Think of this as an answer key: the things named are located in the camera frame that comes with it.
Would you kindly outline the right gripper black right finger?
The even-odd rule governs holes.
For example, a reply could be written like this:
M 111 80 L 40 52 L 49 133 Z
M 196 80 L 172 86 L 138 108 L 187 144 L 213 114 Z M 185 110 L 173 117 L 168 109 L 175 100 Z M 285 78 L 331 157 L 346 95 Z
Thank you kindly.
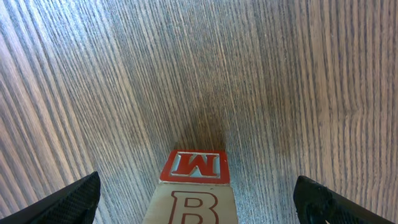
M 296 181 L 293 198 L 300 223 L 392 224 L 304 175 Z

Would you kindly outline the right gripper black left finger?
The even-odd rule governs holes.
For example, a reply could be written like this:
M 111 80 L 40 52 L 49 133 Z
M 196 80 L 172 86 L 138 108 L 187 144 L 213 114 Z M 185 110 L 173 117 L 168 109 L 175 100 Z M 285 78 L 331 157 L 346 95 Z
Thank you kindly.
M 2 224 L 92 224 L 100 200 L 101 181 L 97 171 L 2 218 Z

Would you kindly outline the red B wooden block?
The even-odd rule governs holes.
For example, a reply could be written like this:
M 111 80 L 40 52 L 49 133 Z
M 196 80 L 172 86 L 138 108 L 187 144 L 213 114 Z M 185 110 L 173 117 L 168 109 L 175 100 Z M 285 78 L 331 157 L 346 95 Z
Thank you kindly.
M 144 224 L 238 224 L 234 193 L 227 185 L 159 184 Z

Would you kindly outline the red M dog block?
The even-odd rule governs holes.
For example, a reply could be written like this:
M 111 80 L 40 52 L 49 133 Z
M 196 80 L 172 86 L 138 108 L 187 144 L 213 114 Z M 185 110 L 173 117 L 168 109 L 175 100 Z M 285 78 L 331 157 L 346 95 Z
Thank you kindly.
M 227 153 L 173 150 L 160 173 L 159 182 L 229 185 Z

